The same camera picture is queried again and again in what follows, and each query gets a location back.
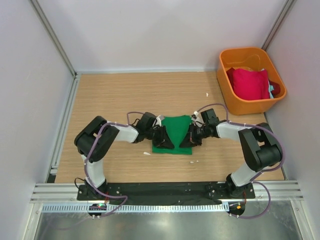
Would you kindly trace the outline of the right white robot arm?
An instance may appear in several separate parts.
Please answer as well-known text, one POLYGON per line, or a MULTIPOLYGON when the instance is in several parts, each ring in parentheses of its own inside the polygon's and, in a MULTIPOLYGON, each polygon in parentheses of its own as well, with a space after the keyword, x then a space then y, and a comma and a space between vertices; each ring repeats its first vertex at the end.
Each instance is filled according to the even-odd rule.
POLYGON ((253 180, 264 172, 280 168, 285 160, 285 152, 270 126, 219 120, 211 108, 196 111, 191 116, 192 123, 180 143, 180 148, 202 145, 202 140, 212 137, 238 141, 241 145, 244 163, 226 177, 223 190, 230 198, 240 198, 253 180))

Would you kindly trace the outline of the green t shirt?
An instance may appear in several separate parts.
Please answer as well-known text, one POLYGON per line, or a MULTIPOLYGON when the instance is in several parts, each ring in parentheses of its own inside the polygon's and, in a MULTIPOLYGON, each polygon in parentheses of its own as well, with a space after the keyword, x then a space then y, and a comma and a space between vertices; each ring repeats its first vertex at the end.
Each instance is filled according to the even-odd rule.
POLYGON ((152 146, 152 153, 155 154, 172 154, 172 155, 192 155, 192 147, 181 148, 184 137, 186 136, 189 126, 192 123, 188 115, 169 117, 165 116, 161 124, 166 127, 169 139, 174 144, 173 149, 159 148, 152 146))

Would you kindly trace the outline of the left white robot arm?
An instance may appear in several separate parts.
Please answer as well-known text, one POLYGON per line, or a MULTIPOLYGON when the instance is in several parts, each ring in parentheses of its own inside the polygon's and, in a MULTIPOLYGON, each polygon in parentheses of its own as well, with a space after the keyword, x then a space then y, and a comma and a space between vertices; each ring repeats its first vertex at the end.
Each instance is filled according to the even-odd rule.
POLYGON ((174 149, 162 115, 142 114, 136 123, 120 124, 95 117, 74 139, 74 145, 84 164, 85 180, 78 193, 90 200, 101 200, 108 193, 103 170, 103 158, 114 142, 137 144, 147 139, 160 149, 174 149))

